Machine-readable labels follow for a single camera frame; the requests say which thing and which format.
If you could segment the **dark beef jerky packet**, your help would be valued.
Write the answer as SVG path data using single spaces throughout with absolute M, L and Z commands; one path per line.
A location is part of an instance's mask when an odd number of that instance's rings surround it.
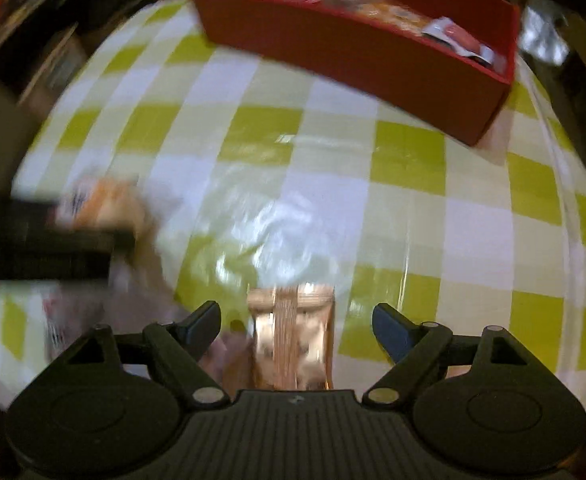
M 127 231 L 138 238 L 151 217 L 136 182 L 89 176 L 62 196 L 55 222 L 72 229 Z

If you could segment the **orange clear candy packet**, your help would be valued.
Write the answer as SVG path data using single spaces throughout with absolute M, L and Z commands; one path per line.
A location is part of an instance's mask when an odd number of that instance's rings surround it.
M 253 383 L 258 389 L 332 388 L 335 289 L 305 283 L 247 294 L 253 321 Z

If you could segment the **clear pack crispy snack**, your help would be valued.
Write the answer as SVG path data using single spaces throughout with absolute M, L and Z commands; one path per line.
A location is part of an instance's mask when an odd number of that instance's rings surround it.
M 320 0 L 329 8 L 354 14 L 376 24 L 421 36 L 422 29 L 432 21 L 428 16 L 396 0 Z

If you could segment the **red cardboard tray box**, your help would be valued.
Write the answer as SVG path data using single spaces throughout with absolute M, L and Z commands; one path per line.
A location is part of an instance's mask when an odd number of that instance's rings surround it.
M 514 81 L 520 12 L 504 0 L 396 0 L 451 18 L 503 56 L 502 72 L 387 24 L 296 0 L 194 0 L 208 39 L 327 76 L 475 145 Z

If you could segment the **silver foil bag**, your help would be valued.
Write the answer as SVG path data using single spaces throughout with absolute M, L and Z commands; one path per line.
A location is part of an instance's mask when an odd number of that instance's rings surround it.
M 518 47 L 536 60 L 551 66 L 561 66 L 570 47 L 558 33 L 565 25 L 563 9 L 551 0 L 527 0 L 522 14 Z

